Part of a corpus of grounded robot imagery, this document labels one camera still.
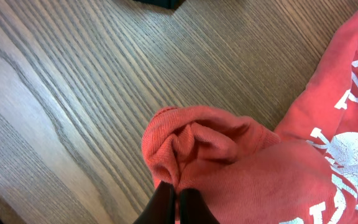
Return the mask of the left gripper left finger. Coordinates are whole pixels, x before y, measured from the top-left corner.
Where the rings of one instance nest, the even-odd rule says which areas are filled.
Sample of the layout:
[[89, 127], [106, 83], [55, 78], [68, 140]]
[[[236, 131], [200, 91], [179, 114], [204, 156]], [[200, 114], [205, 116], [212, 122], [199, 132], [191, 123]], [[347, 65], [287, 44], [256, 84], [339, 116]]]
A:
[[134, 224], [174, 224], [175, 199], [173, 185], [161, 182]]

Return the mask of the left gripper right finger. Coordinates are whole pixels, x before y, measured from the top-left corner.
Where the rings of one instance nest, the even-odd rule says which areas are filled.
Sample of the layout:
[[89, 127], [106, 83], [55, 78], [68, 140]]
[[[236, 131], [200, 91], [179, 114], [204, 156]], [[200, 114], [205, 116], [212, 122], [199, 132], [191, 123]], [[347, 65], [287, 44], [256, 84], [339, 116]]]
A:
[[180, 193], [181, 224], [219, 224], [196, 189], [184, 189]]

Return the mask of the red printed t-shirt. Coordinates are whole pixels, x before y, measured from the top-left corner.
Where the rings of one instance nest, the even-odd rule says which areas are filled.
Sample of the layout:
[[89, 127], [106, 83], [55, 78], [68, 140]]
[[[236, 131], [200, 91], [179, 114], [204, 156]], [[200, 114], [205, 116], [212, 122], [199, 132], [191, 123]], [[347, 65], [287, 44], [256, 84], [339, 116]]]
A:
[[198, 189], [220, 223], [358, 223], [358, 11], [273, 131], [209, 106], [168, 107], [142, 153], [155, 184]]

